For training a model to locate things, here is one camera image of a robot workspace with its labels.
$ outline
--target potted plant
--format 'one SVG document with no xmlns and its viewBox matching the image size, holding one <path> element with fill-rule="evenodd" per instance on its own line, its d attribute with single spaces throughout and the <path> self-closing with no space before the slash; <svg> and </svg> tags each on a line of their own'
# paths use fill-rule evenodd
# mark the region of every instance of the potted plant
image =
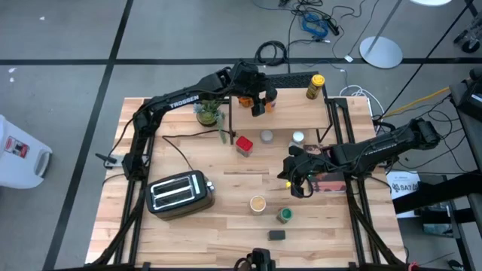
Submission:
<svg viewBox="0 0 482 271">
<path fill-rule="evenodd" d="M 194 104 L 194 113 L 196 113 L 197 121 L 204 127 L 213 127 L 217 124 L 219 135 L 223 144 L 226 143 L 226 135 L 222 131 L 224 128 L 224 117 L 226 116 L 223 111 L 219 110 L 219 105 L 222 102 L 219 101 L 201 101 L 199 104 Z"/>
</svg>

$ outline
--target lamp base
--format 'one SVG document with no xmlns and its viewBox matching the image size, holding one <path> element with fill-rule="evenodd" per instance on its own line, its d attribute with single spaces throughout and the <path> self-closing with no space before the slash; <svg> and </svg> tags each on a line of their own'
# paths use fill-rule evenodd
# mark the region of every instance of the lamp base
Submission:
<svg viewBox="0 0 482 271">
<path fill-rule="evenodd" d="M 368 53 L 368 48 L 370 48 L 374 39 L 375 37 L 369 37 L 360 43 L 361 57 L 377 68 L 390 69 L 398 66 L 403 59 L 403 53 L 398 44 L 388 38 L 379 37 L 377 43 Z"/>
</svg>

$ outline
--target gray floor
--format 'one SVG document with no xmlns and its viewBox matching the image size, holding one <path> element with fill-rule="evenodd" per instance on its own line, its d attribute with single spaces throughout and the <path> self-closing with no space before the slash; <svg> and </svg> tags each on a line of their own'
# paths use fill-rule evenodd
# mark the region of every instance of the gray floor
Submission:
<svg viewBox="0 0 482 271">
<path fill-rule="evenodd" d="M 348 5 L 358 10 L 360 0 L 339 0 L 337 5 Z M 276 1 L 257 0 L 265 7 L 275 7 Z M 346 34 L 337 43 L 335 53 L 342 57 L 349 52 L 370 18 L 374 0 L 363 4 L 359 18 L 345 17 L 337 9 Z M 371 24 L 362 38 L 376 34 L 395 0 L 380 1 Z M 121 20 L 125 0 L 0 0 L 0 59 L 107 59 Z M 322 10 L 331 11 L 335 1 L 325 1 Z M 427 8 L 403 1 L 384 35 L 396 41 L 404 57 L 424 57 L 443 35 L 464 1 L 454 0 L 439 8 Z M 475 6 L 482 8 L 482 0 Z M 135 0 L 124 33 L 118 58 L 123 59 L 210 59 L 252 57 L 258 46 L 268 40 L 287 42 L 291 22 L 287 11 L 266 11 L 250 1 L 235 0 Z M 482 57 L 482 50 L 468 55 L 452 40 L 470 22 L 466 12 L 449 35 L 438 46 L 432 57 Z M 295 22 L 291 39 L 310 38 Z M 292 57 L 333 57 L 331 47 L 336 38 L 330 34 L 331 44 L 297 44 Z M 355 46 L 351 56 L 357 58 Z M 106 154 L 112 144 L 117 119 L 124 97 L 154 96 L 168 93 L 197 82 L 202 76 L 225 65 L 116 65 L 102 105 L 78 194 L 56 262 L 56 268 L 80 266 L 84 263 L 92 231 L 105 170 L 94 154 Z M 395 69 L 380 70 L 365 64 L 340 65 L 348 72 L 349 84 L 358 84 L 371 91 L 383 104 L 393 100 L 418 65 L 400 65 Z M 461 81 L 475 65 L 425 65 L 405 93 L 394 104 L 397 108 L 424 97 L 448 84 Z M 17 68 L 9 73 L 10 68 Z M 93 109 L 103 65 L 0 65 L 0 114 L 34 137 L 49 145 L 54 152 L 53 162 L 45 181 L 31 190 L 0 187 L 0 270 L 41 269 L 52 240 L 60 209 L 72 177 L 87 122 Z M 263 68 L 267 74 L 286 72 L 287 67 Z M 321 72 L 327 78 L 328 93 L 337 95 L 344 87 L 344 73 L 328 64 L 313 67 L 293 65 L 293 72 Z M 441 99 L 438 97 L 427 104 Z M 452 117 L 453 108 L 446 102 L 440 109 Z M 410 112 L 393 117 L 395 125 L 406 123 Z M 441 132 L 448 132 L 446 123 L 436 124 Z M 451 135 L 447 143 L 454 146 L 463 132 Z M 445 151 L 439 145 L 433 151 L 410 151 L 407 165 L 417 165 Z M 475 169 L 466 142 L 454 151 L 465 170 Z M 450 155 L 446 155 L 419 169 L 421 172 L 459 172 Z M 425 263 L 452 251 L 455 242 L 421 233 L 419 221 L 400 221 L 410 260 Z M 473 251 L 482 251 L 480 235 L 474 225 L 467 225 Z M 458 258 L 458 253 L 449 258 Z M 447 267 L 445 259 L 427 266 Z M 482 266 L 482 259 L 477 265 Z"/>
</svg>

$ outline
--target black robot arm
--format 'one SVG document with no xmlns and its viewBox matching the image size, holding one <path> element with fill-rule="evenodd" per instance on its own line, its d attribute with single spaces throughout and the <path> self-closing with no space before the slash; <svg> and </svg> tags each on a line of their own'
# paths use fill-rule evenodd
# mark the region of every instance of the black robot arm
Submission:
<svg viewBox="0 0 482 271">
<path fill-rule="evenodd" d="M 265 98 L 259 94 L 266 91 Z M 147 178 L 142 155 L 148 139 L 156 133 L 164 114 L 183 105 L 200 100 L 223 99 L 226 96 L 253 99 L 253 117 L 264 113 L 266 102 L 273 101 L 277 92 L 264 73 L 256 65 L 238 62 L 234 67 L 224 68 L 202 78 L 199 83 L 162 96 L 155 96 L 133 115 L 134 136 L 130 151 L 124 156 L 122 167 L 129 180 Z"/>
<path fill-rule="evenodd" d="M 321 154 L 308 154 L 291 146 L 290 157 L 283 160 L 283 171 L 278 178 L 291 182 L 291 195 L 305 197 L 301 187 L 310 174 L 322 172 L 345 172 L 354 176 L 372 172 L 375 166 L 411 149 L 428 150 L 435 148 L 440 136 L 429 121 L 411 120 L 387 134 L 351 144 L 334 145 L 322 150 Z"/>
</svg>

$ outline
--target white trash can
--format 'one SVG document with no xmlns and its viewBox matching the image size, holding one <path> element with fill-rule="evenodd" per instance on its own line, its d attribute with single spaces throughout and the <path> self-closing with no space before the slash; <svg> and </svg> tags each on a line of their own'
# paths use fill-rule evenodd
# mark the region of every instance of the white trash can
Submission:
<svg viewBox="0 0 482 271">
<path fill-rule="evenodd" d="M 0 186 L 32 188 L 44 180 L 52 149 L 0 115 Z"/>
</svg>

